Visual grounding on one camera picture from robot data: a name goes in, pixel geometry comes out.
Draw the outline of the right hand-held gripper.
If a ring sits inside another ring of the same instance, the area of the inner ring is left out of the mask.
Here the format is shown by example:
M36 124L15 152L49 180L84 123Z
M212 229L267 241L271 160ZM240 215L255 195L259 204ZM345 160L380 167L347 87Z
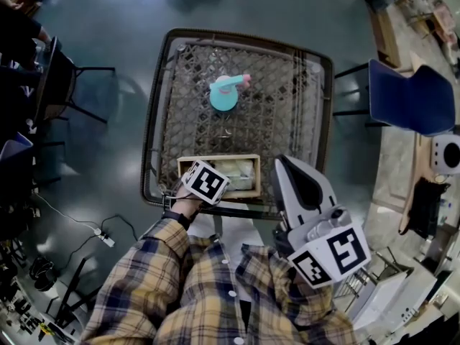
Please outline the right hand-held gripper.
M310 287L339 282L370 262L362 226L351 221L345 207L335 206L335 193L323 173L278 155L272 187L287 224L287 231L275 229L275 246Z

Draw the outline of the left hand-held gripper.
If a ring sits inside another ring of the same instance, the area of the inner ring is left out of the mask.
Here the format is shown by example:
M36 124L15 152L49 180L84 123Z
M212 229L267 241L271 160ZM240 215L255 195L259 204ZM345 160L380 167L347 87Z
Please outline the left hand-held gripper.
M219 203L230 184L228 177L202 160L193 161L181 181L188 192L212 206Z

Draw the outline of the person's left hand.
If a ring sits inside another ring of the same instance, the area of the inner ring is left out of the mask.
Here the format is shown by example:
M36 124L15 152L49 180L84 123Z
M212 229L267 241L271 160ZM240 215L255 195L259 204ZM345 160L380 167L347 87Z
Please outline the person's left hand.
M184 185L181 185L177 190L171 210L190 218L200 209L202 202L196 195L190 194Z

